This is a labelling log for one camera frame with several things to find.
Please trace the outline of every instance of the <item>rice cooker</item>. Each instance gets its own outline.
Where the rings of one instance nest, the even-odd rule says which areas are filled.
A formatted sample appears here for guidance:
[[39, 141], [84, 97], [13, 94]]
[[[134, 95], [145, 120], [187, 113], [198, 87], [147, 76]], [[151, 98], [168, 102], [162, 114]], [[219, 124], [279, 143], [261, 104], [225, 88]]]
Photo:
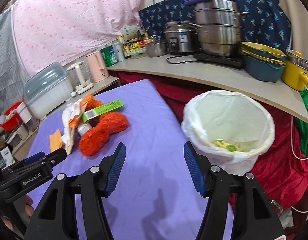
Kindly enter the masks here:
[[189, 24], [193, 21], [168, 22], [165, 25], [165, 37], [170, 54], [194, 54], [199, 50], [196, 29]]

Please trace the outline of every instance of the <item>white trash bag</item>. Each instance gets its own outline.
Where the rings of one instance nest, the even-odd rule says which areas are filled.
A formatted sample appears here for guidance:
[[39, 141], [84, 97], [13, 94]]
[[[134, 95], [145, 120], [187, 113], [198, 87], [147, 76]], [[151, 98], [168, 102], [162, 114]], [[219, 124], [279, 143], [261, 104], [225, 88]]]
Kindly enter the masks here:
[[[198, 154], [227, 173], [242, 176], [272, 145], [275, 126], [270, 113], [255, 100], [237, 92], [212, 90], [191, 99], [184, 108], [182, 130]], [[219, 148], [218, 140], [245, 152]]]

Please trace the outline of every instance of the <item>red container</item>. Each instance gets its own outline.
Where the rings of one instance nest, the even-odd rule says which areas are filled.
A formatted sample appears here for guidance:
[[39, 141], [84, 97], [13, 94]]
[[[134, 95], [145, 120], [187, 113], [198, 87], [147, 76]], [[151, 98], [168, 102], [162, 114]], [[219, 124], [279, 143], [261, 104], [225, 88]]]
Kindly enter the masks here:
[[[12, 105], [9, 109], [7, 109], [4, 112], [4, 115], [9, 115], [9, 113], [16, 109], [17, 107], [19, 107], [19, 105], [22, 103], [23, 101], [18, 101], [16, 102], [14, 105]], [[13, 130], [16, 126], [18, 126], [19, 123], [22, 123], [22, 119], [20, 118], [18, 113], [14, 113], [10, 119], [8, 119], [6, 122], [4, 123], [0, 123], [0, 127], [3, 127], [3, 129], [5, 131], [11, 131]]]

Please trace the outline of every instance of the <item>yellow bowl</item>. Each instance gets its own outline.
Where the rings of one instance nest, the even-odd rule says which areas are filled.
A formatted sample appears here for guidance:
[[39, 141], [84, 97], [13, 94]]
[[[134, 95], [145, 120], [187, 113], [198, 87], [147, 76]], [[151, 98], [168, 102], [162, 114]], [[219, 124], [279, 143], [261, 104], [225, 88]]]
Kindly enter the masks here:
[[266, 58], [266, 57], [261, 57], [259, 55], [256, 55], [256, 54], [250, 52], [250, 51], [247, 51], [247, 50], [245, 50], [243, 48], [242, 48], [242, 53], [246, 54], [246, 55], [250, 55], [250, 56], [256, 57], [256, 58], [258, 58], [260, 60], [264, 60], [264, 61], [267, 61], [267, 62], [276, 63], [276, 64], [280, 64], [280, 65], [286, 65], [285, 61], [271, 59], [271, 58]]
[[266, 46], [266, 45], [254, 43], [254, 42], [242, 41], [241, 43], [243, 46], [245, 46], [244, 48], [245, 50], [255, 53], [261, 57], [267, 57], [267, 58], [276, 59], [276, 60], [286, 59], [286, 54], [281, 52], [279, 49], [275, 49], [270, 46]]

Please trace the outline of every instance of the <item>barcode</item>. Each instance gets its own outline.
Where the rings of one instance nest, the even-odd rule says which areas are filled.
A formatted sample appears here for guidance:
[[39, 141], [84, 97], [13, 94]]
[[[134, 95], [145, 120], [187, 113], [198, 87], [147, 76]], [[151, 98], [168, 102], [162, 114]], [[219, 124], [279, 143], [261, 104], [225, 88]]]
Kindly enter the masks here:
[[87, 117], [87, 119], [91, 119], [91, 118], [94, 118], [97, 116], [97, 113], [94, 109], [90, 110], [90, 111], [87, 111], [85, 112], [85, 116]]

